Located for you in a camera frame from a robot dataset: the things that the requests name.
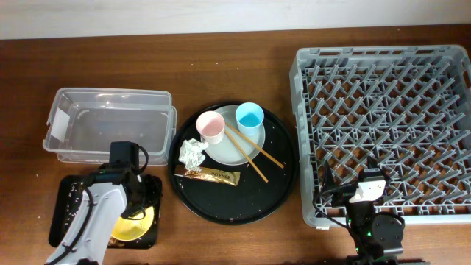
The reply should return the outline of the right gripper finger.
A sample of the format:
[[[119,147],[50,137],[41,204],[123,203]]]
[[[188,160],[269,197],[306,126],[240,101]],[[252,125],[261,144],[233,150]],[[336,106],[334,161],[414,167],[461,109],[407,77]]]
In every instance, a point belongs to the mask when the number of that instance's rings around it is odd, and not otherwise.
[[[327,160],[324,161],[324,174],[323,174],[323,183],[322,191],[329,191],[335,187],[335,182],[333,179],[332,169]]]
[[[384,173],[384,170],[379,166],[378,162],[376,159],[374,159],[372,156],[369,156],[367,158],[367,168],[366,168],[366,173]]]

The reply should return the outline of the yellow bowl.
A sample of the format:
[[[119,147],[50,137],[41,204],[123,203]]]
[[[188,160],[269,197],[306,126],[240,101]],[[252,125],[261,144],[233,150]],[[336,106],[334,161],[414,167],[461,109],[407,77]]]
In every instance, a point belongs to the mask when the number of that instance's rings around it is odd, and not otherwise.
[[[118,218],[111,236],[119,241],[134,241],[142,237],[154,222],[155,209],[148,207],[133,219]]]

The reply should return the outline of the pink cup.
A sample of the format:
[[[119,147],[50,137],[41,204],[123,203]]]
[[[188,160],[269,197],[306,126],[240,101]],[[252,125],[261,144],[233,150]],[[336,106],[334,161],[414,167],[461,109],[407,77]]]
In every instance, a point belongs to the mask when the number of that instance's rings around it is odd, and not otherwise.
[[[196,130],[204,141],[209,144],[218,144],[224,137],[225,120],[216,111],[205,111],[196,120]]]

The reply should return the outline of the grey plate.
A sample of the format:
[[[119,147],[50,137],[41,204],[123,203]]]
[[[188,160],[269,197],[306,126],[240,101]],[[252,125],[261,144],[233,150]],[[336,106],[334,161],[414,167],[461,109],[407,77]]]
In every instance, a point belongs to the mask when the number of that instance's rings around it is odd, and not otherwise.
[[[217,113],[220,113],[224,120],[237,128],[236,123],[236,109],[237,105],[226,105],[215,109]],[[248,155],[250,159],[254,159],[260,151],[256,149],[253,145],[245,141],[240,135],[236,132],[233,132],[231,129],[227,128],[227,131],[238,145],[243,149],[243,151]],[[259,147],[262,147],[265,143],[266,133],[263,124],[259,127],[258,132],[254,135],[248,136],[248,139],[257,144]],[[233,144],[233,142],[226,136],[223,135],[223,139],[218,144],[210,144],[208,148],[205,149],[207,156],[211,157],[214,161],[227,165],[227,166],[239,166],[244,163],[247,163],[247,159],[241,154],[239,149]]]

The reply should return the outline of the wooden chopstick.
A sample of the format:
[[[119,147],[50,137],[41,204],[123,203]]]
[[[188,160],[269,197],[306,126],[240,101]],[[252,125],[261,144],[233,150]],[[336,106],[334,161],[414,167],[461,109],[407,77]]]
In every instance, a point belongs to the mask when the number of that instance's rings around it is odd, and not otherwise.
[[[263,179],[265,183],[268,183],[268,179],[266,176],[261,172],[261,170],[252,162],[252,160],[249,158],[249,156],[243,151],[243,149],[238,145],[236,140],[231,136],[231,134],[224,129],[225,135],[230,139],[230,141],[235,145],[235,147],[238,149],[238,151],[247,159],[247,162],[252,166],[252,168],[258,173],[258,175]]]
[[[273,161],[275,164],[277,164],[280,168],[284,168],[284,165],[279,162],[278,160],[276,160],[274,157],[272,157],[268,152],[266,152],[265,150],[263,150],[261,147],[259,147],[256,143],[254,143],[252,140],[250,140],[248,137],[246,137],[245,135],[243,135],[241,132],[239,132],[236,128],[234,128],[232,125],[230,125],[229,123],[225,123],[227,127],[229,127],[232,131],[234,131],[237,135],[241,136],[245,141],[247,141],[248,143],[250,143],[251,145],[253,145],[256,149],[258,149],[262,154],[264,154],[268,159],[270,159],[271,161]]]

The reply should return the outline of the blue cup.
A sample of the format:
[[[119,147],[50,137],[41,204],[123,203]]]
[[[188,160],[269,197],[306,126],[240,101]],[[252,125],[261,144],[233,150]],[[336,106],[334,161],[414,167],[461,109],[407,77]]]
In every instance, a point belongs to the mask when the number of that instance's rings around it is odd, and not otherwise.
[[[238,131],[245,136],[252,136],[260,129],[264,120],[264,112],[261,106],[254,102],[245,102],[237,107],[235,119]]]

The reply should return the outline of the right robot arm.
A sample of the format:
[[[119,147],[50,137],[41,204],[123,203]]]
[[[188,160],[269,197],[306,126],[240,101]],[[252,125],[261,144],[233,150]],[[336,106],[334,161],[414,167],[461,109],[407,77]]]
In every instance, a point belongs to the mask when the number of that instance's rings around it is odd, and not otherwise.
[[[356,181],[336,185],[328,162],[324,162],[324,184],[320,196],[331,196],[333,207],[346,209],[346,224],[355,243],[355,255],[345,259],[348,265],[397,264],[403,252],[405,221],[389,212],[376,212],[375,202],[385,193],[390,177],[374,158],[360,170]]]

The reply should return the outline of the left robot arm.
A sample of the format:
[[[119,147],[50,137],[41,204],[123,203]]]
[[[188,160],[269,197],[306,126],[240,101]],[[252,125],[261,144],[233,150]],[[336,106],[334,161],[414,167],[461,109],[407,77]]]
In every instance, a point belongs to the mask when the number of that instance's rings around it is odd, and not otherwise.
[[[76,216],[47,264],[101,264],[118,219],[145,213],[147,192],[141,173],[146,166],[139,165],[140,152],[149,157],[137,143],[115,141],[109,161],[81,177]]]

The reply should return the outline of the grey dishwasher rack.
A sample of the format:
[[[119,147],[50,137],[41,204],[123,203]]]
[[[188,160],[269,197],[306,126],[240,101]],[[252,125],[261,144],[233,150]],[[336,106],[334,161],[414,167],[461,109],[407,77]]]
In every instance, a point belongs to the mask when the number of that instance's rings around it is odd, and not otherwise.
[[[390,177],[377,211],[407,225],[470,222],[470,56],[458,45],[302,48],[289,72],[305,223],[346,210],[320,196],[324,161],[336,185],[372,156]]]

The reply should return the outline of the clear plastic bin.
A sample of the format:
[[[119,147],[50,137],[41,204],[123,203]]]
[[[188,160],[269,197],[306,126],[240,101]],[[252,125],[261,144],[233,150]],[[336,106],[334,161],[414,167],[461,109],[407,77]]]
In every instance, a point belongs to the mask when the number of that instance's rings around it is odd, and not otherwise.
[[[46,124],[43,148],[64,163],[102,164],[114,141],[131,141],[165,166],[176,133],[177,111],[167,91],[61,88]]]

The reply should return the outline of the crumpled white napkin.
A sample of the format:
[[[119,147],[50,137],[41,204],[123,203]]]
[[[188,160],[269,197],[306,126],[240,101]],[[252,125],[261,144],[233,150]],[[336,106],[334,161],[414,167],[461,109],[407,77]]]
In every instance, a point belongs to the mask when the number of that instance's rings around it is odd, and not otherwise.
[[[207,149],[209,143],[200,142],[194,138],[184,140],[180,147],[179,162],[185,165],[185,169],[192,171],[200,171],[200,165],[205,160],[205,155],[202,152]]]

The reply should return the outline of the gold snack wrapper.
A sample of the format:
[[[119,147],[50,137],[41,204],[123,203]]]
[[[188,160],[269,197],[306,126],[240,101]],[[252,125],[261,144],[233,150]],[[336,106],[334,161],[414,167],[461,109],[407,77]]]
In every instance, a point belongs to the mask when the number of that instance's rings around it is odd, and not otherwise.
[[[240,180],[240,172],[225,172],[219,169],[200,167],[199,171],[185,169],[183,165],[176,166],[174,175],[186,177],[194,180],[202,180],[212,183],[223,183],[230,186],[237,186]]]

